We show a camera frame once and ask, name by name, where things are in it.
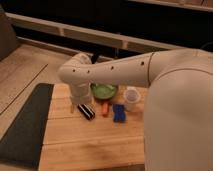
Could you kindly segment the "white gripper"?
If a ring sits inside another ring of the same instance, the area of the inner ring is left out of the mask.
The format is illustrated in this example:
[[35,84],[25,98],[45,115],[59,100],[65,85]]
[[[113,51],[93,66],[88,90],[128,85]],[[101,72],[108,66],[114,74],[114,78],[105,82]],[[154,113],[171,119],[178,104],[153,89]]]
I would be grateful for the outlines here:
[[[90,85],[80,84],[80,85],[70,85],[70,99],[74,105],[88,104],[92,101],[92,94],[90,90]],[[70,105],[70,113],[74,112],[74,106]]]

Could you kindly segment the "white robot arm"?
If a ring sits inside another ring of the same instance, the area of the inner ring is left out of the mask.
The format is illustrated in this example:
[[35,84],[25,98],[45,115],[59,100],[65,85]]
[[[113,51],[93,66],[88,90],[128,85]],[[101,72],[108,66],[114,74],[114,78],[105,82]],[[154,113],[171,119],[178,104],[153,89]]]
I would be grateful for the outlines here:
[[91,83],[146,87],[146,171],[213,171],[213,53],[177,49],[93,64],[77,54],[58,71],[71,99]]

